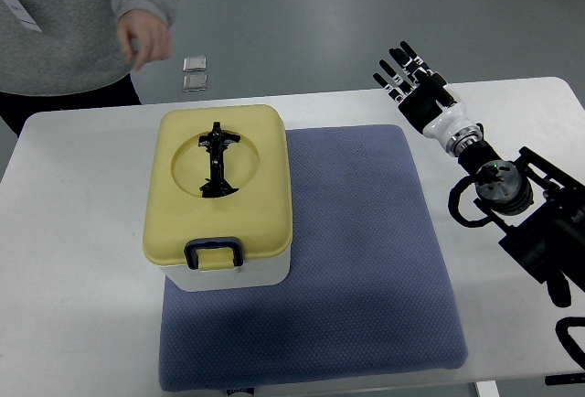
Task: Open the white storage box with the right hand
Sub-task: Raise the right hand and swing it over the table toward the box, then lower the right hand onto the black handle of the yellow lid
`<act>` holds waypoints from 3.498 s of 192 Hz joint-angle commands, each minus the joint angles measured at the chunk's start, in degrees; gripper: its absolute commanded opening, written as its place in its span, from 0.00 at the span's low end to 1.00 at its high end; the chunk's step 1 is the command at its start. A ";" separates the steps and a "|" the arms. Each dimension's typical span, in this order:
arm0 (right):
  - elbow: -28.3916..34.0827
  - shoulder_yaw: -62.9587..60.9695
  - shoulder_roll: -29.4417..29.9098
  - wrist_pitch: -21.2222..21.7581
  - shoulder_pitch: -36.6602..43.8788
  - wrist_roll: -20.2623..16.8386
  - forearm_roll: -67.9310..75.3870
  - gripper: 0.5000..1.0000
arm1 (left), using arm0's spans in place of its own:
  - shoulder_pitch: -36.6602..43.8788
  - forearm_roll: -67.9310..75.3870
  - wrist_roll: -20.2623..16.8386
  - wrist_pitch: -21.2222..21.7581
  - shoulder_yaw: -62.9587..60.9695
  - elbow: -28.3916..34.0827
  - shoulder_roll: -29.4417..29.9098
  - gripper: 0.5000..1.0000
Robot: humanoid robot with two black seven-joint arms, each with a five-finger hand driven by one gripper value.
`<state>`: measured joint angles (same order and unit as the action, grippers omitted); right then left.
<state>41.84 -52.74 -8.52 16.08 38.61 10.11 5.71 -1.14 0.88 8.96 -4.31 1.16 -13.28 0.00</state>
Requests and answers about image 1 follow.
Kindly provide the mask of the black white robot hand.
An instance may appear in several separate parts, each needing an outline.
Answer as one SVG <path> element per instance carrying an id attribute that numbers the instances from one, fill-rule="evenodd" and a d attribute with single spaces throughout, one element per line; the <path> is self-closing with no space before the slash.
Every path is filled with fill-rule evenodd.
<path id="1" fill-rule="evenodd" d="M 482 128 L 467 118 L 463 102 L 455 97 L 447 81 L 407 42 L 390 48 L 388 54 L 401 72 L 382 59 L 379 67 L 383 72 L 374 73 L 373 79 L 418 133 L 436 140 L 453 157 L 483 139 Z"/>

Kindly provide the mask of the person's bare hand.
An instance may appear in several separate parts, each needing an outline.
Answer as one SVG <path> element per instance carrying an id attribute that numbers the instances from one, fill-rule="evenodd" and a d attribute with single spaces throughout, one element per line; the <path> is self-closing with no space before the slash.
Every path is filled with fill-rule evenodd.
<path id="1" fill-rule="evenodd" d="M 122 54 L 134 71 L 146 64 L 169 59 L 172 34 L 157 15 L 143 9 L 132 9 L 117 21 L 117 35 Z"/>

